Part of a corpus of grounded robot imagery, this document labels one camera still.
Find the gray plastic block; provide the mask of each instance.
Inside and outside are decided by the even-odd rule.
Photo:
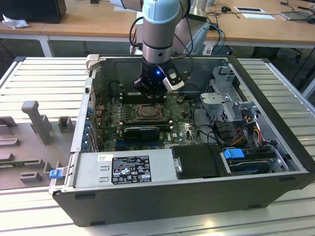
[[[50,129],[44,123],[49,122],[48,119],[42,118],[38,112],[38,102],[37,101],[25,101],[22,106],[22,112],[29,115],[32,123],[33,129],[37,131],[42,142],[44,144],[49,144],[51,142],[51,137],[49,134]]]
[[[0,147],[13,147],[18,146],[20,141],[18,139],[1,139],[0,138]]]
[[[50,174],[50,171],[52,170],[53,168],[51,167],[51,165],[49,164],[49,162],[46,162],[45,163],[45,167],[44,167],[44,171],[43,173],[47,176],[49,176]]]
[[[59,117],[58,127],[61,133],[73,132],[73,124],[70,117]]]
[[[56,169],[63,167],[60,161],[57,161]]]
[[[14,155],[12,153],[3,153],[0,154],[0,162],[4,161],[12,161],[14,158]]]
[[[23,183],[41,182],[43,180],[38,172],[23,172],[21,176],[20,181]]]
[[[12,117],[0,117],[0,135],[12,135],[10,127],[13,126],[17,126],[17,124]]]
[[[50,132],[50,130],[51,130],[51,123],[49,122],[47,116],[46,116],[46,115],[41,115],[40,117],[41,117],[41,119],[42,119],[43,122],[44,122],[44,128],[45,128],[45,130],[47,130],[48,132]],[[37,131],[36,127],[35,127],[33,124],[31,124],[31,128],[33,129],[33,131],[34,131],[35,134],[38,134],[38,131]]]
[[[8,127],[17,126],[12,117],[0,117],[0,124],[6,124]]]
[[[12,135],[10,128],[6,124],[0,124],[0,135],[8,135],[8,134]]]
[[[24,61],[25,59],[26,59],[26,57],[16,57],[16,58],[14,59],[14,61],[22,62],[22,61]]]
[[[28,169],[44,168],[45,162],[42,159],[40,159],[37,162],[25,163],[24,166],[27,167]]]

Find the blue latch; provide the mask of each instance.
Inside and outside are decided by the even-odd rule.
[[[49,178],[50,179],[63,178],[63,171],[62,170],[52,170],[49,173]]]
[[[239,148],[227,149],[223,152],[226,159],[245,158],[244,153]]]

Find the robotic arm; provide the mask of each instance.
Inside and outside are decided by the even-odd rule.
[[[115,5],[143,12],[142,74],[134,87],[146,97],[158,99],[185,85],[190,74],[177,70],[171,54],[179,48],[185,54],[196,53],[209,30],[206,2],[194,0],[191,6],[190,0],[111,0]]]

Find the metal bracket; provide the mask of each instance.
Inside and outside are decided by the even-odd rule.
[[[242,118],[242,112],[250,111],[252,108],[256,108],[254,102],[235,102],[232,106],[235,118]]]
[[[95,68],[99,67],[100,63],[99,54],[90,54],[87,56],[87,60],[85,62],[87,66],[87,70],[94,70]]]

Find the floor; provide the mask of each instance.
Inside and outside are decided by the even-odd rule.
[[[21,40],[21,39],[3,39],[1,41],[7,50],[0,45],[0,75],[2,76],[6,68],[12,63],[16,56],[27,57],[43,57],[43,51],[38,41],[36,40]],[[83,42],[81,41],[52,41],[52,47],[56,57],[84,57],[87,54],[84,52]],[[88,42],[89,54],[101,54],[106,56],[113,55],[128,55],[129,43],[116,42]],[[272,60],[272,63],[283,73],[289,80],[292,79],[300,65],[309,55],[311,49],[303,49],[302,57],[299,63],[295,61],[295,51],[286,48],[278,51],[277,57]],[[233,46],[233,55],[238,58],[250,58],[252,56],[253,47]],[[303,69],[294,80],[294,85],[299,84],[300,78],[305,76],[310,68],[315,63],[315,53],[310,57]],[[310,101],[315,103],[315,95],[310,97]]]

